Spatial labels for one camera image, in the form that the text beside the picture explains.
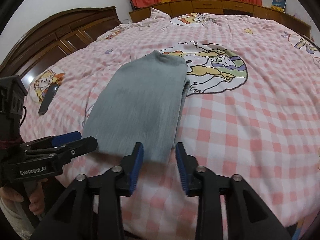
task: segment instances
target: wooden headboard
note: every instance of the wooden headboard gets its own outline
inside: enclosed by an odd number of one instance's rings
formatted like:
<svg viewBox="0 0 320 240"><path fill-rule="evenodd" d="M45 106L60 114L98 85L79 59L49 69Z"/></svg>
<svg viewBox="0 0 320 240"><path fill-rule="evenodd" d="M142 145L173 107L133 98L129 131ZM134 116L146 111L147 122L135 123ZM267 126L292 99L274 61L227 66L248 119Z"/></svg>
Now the wooden headboard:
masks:
<svg viewBox="0 0 320 240"><path fill-rule="evenodd" d="M11 49L0 65L0 77L19 75L27 87L46 68L119 24L115 6L77 8L50 16Z"/></svg>

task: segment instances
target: screw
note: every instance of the screw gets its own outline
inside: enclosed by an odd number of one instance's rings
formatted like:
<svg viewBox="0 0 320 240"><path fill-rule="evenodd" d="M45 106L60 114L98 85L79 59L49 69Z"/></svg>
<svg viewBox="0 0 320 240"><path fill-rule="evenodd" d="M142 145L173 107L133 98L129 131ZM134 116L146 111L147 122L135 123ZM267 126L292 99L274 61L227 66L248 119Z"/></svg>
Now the screw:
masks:
<svg viewBox="0 0 320 240"><path fill-rule="evenodd" d="M76 177L77 181L83 181L83 180L85 180L85 178L86 178L86 175L85 175L85 174L79 174L79 175Z"/></svg>
<svg viewBox="0 0 320 240"><path fill-rule="evenodd" d="M241 180L242 180L242 176L239 175L239 174L233 175L232 178L233 178L235 181L241 181Z"/></svg>
<svg viewBox="0 0 320 240"><path fill-rule="evenodd" d="M120 172L120 171L122 171L122 167L121 166L114 166L114 167L112 167L112 169L111 169L113 172Z"/></svg>
<svg viewBox="0 0 320 240"><path fill-rule="evenodd" d="M198 171L198 172L205 172L206 171L206 167L204 167L204 166L197 166L196 167L196 171Z"/></svg>

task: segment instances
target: human hand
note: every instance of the human hand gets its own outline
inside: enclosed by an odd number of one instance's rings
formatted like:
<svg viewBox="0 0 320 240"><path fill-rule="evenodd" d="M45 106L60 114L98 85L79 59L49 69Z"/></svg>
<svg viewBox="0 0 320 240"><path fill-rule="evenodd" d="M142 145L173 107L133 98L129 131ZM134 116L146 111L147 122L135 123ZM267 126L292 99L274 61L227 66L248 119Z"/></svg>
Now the human hand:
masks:
<svg viewBox="0 0 320 240"><path fill-rule="evenodd" d="M48 179L41 179L38 181L36 189L29 197L31 202L29 209L34 215L40 215L44 212L44 193L41 182L46 182L47 180ZM0 197L4 200L23 202L23 197L11 187L0 187Z"/></svg>

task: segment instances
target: wooden cabinet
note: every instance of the wooden cabinet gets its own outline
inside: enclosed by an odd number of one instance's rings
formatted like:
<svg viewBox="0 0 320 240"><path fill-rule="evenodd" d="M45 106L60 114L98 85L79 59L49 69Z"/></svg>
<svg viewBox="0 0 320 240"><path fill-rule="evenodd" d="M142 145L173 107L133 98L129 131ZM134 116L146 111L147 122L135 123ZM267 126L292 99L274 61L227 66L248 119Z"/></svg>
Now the wooden cabinet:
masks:
<svg viewBox="0 0 320 240"><path fill-rule="evenodd" d="M223 9L253 13L253 5L248 3L222 0L222 7Z"/></svg>
<svg viewBox="0 0 320 240"><path fill-rule="evenodd" d="M191 1L176 1L170 3L172 17L181 16L184 14L192 13L193 7Z"/></svg>
<svg viewBox="0 0 320 240"><path fill-rule="evenodd" d="M129 14L133 23L137 23L144 19L147 19L151 15L149 7L138 9L136 11L130 12Z"/></svg>
<svg viewBox="0 0 320 240"><path fill-rule="evenodd" d="M221 0L193 0L194 9L222 9Z"/></svg>
<svg viewBox="0 0 320 240"><path fill-rule="evenodd" d="M194 9L196 13L212 13L212 14L223 14L223 9Z"/></svg>
<svg viewBox="0 0 320 240"><path fill-rule="evenodd" d="M90 44L90 41L79 30L68 33L60 40L71 52L83 49Z"/></svg>
<svg viewBox="0 0 320 240"><path fill-rule="evenodd" d="M265 8L258 5L253 5L245 2L231 1L231 0L179 0L163 4L153 5L160 11L169 14L171 17L178 17L188 13L212 13L212 14L246 14L251 17L258 17L261 19L274 20L282 25L292 29L293 31L310 37L311 27L290 16L286 13L277 12L270 8ZM133 22L138 22L150 17L148 8L139 9L130 12Z"/></svg>
<svg viewBox="0 0 320 240"><path fill-rule="evenodd" d="M157 9L159 11L162 11L166 14L169 14L172 17L172 11L169 3L159 4L153 6L154 9Z"/></svg>
<svg viewBox="0 0 320 240"><path fill-rule="evenodd" d="M79 28L79 31L90 42L93 42L100 35L106 33L108 30L112 30L114 27L118 25L119 22L117 21L117 18L112 16L89 23L86 26Z"/></svg>
<svg viewBox="0 0 320 240"><path fill-rule="evenodd" d="M274 20L281 23L281 13L272 9L268 9L268 20Z"/></svg>
<svg viewBox="0 0 320 240"><path fill-rule="evenodd" d="M311 30L310 26L306 25L301 20L299 20L289 14L282 13L280 15L280 22L279 23L288 27L289 29L294 30L297 33L306 35L308 38L310 37L310 30Z"/></svg>
<svg viewBox="0 0 320 240"><path fill-rule="evenodd" d="M254 17L260 18L260 19L269 19L268 15L268 9L260 6L254 6L253 7L253 15Z"/></svg>

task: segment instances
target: wall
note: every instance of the wall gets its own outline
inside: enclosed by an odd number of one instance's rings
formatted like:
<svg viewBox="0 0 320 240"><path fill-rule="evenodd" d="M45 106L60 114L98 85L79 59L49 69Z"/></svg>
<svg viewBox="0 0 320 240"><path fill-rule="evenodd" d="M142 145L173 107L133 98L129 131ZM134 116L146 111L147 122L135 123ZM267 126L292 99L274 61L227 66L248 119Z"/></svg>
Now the wall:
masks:
<svg viewBox="0 0 320 240"><path fill-rule="evenodd" d="M0 63L19 39L39 22L58 12L81 8L116 6L119 20L131 20L129 0L25 0L0 35Z"/></svg>
<svg viewBox="0 0 320 240"><path fill-rule="evenodd" d="M266 7L270 7L272 4L272 0L262 0L262 5ZM303 6L299 3L298 0L287 0L287 4L285 7L285 12L294 15L300 20L311 26L311 36L313 36L316 44L320 45L320 31L316 27L315 23L307 13L307 11L303 8Z"/></svg>

